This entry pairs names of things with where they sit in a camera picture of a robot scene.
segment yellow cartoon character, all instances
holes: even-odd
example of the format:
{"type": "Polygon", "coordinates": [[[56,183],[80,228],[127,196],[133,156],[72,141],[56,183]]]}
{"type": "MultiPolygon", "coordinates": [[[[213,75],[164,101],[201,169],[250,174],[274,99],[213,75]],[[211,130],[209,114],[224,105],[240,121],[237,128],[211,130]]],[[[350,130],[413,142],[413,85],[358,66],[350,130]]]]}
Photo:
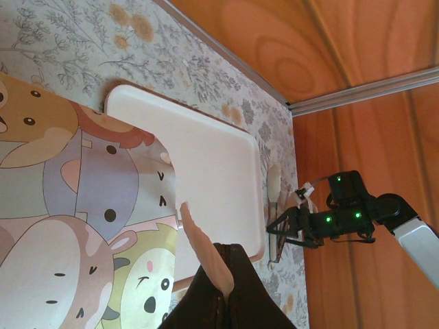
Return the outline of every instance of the yellow cartoon character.
{"type": "Polygon", "coordinates": [[[165,224],[157,227],[137,232],[137,243],[114,256],[115,281],[102,317],[104,329],[157,328],[166,318],[177,231],[165,224]]]}
{"type": "Polygon", "coordinates": [[[78,116],[70,101],[0,75],[0,142],[15,142],[13,150],[1,157],[0,168],[27,167],[53,158],[77,128],[78,116]]]}

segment floral pattern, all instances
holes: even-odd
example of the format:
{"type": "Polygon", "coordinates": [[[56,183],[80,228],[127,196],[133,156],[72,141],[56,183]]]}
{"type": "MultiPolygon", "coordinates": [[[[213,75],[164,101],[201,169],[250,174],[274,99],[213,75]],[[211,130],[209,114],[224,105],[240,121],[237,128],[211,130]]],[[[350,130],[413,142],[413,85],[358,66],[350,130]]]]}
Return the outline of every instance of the floral pattern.
{"type": "MultiPolygon", "coordinates": [[[[297,187],[289,111],[153,1],[2,0],[0,7],[0,71],[95,110],[126,80],[155,90],[251,133],[262,177],[272,163],[282,167],[281,200],[297,187]]],[[[263,190],[266,207],[265,179],[263,190]]],[[[288,245],[271,269],[266,252],[255,269],[296,326],[308,328],[302,250],[288,245]]],[[[183,295],[174,294],[171,308],[183,295]]]]}

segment dark brown fabric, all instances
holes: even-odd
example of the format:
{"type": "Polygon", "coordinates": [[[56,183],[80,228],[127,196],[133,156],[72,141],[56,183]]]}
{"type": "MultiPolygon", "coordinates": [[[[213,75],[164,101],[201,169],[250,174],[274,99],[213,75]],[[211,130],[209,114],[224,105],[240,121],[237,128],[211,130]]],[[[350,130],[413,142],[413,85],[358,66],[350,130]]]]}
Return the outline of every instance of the dark brown fabric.
{"type": "Polygon", "coordinates": [[[228,306],[200,267],[160,329],[296,329],[268,295],[243,247],[215,246],[235,280],[228,306]]]}

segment white tray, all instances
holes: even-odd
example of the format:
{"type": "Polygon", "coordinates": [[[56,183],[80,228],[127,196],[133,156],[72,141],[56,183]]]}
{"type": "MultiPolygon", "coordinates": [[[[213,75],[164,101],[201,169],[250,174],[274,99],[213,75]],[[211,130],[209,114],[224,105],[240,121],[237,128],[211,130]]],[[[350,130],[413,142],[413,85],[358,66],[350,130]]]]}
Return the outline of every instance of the white tray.
{"type": "MultiPolygon", "coordinates": [[[[252,262],[265,250],[259,148],[247,132],[132,86],[118,86],[106,113],[153,133],[176,172],[176,207],[188,201],[195,223],[212,242],[241,244],[252,262]]],[[[174,290],[200,266],[178,232],[174,290]]]]}

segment wooden wall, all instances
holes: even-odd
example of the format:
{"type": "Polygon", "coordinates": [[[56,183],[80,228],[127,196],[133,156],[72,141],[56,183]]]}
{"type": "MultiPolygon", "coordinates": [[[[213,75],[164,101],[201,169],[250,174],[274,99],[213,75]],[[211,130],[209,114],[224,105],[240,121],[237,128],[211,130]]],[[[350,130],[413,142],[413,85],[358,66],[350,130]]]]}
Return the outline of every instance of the wooden wall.
{"type": "MultiPolygon", "coordinates": [[[[171,0],[290,101],[437,65],[439,0],[171,0]]],[[[439,230],[439,85],[294,119],[299,184],[356,169],[439,230]]],[[[313,194],[320,209],[328,186],[313,194]]],[[[439,292],[378,227],[305,251],[311,328],[439,328],[439,292]]]]}

